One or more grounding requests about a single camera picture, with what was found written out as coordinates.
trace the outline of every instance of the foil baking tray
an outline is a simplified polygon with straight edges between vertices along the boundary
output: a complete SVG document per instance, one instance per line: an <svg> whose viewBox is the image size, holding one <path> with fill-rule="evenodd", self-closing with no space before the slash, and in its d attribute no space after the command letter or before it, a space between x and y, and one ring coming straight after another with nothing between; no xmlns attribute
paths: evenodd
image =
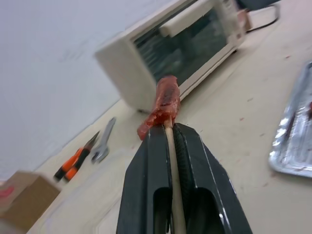
<svg viewBox="0 0 312 234"><path fill-rule="evenodd" d="M312 62L293 88L270 152L270 166L282 173L312 177Z"/></svg>

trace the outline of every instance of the wooden stick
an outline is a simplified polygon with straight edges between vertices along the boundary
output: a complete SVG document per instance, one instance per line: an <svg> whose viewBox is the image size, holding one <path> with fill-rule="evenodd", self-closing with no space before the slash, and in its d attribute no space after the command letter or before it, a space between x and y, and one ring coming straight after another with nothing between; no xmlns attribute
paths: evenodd
<svg viewBox="0 0 312 234"><path fill-rule="evenodd" d="M170 166L171 166L171 177L172 177L172 216L174 223L175 234L186 234L186 225L183 211L181 186L179 179L179 171L176 160L176 148L174 133L172 131L172 122L166 121L165 132L169 146Z"/></svg>

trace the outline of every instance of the toaster oven glass window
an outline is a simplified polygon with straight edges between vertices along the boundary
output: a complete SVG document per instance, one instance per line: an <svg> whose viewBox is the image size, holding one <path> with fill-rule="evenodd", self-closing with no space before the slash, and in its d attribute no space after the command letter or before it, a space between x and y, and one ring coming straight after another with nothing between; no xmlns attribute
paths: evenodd
<svg viewBox="0 0 312 234"><path fill-rule="evenodd" d="M165 75L174 75L181 85L227 45L226 34L213 8L172 38L160 34L160 25L134 42L156 82Z"/></svg>

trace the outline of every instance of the wrench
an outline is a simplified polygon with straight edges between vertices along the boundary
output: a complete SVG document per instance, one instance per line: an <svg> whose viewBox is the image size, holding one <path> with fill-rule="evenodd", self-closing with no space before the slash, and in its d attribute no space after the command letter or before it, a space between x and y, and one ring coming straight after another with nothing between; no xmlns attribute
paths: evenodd
<svg viewBox="0 0 312 234"><path fill-rule="evenodd" d="M108 122L108 124L106 125L106 128L104 130L104 133L102 135L102 138L100 140L99 145L97 147L95 147L94 150L92 150L92 152L94 153L94 156L92 157L91 161L93 163L95 163L95 162L100 163L108 155L109 149L107 146L107 142L108 142L108 138L112 132L112 129L113 129L115 122L116 122L116 117L112 118Z"/></svg>

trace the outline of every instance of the orange-handled pliers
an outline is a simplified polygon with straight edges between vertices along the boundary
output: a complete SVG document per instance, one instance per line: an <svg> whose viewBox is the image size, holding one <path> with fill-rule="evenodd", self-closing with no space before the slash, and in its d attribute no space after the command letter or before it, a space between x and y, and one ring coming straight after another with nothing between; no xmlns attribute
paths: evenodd
<svg viewBox="0 0 312 234"><path fill-rule="evenodd" d="M96 138L99 131L85 144L84 147L77 150L74 156L67 160L61 168L55 173L54 178L60 181L64 178L66 181L70 181L77 173L85 158L89 155L92 147L96 142Z"/></svg>

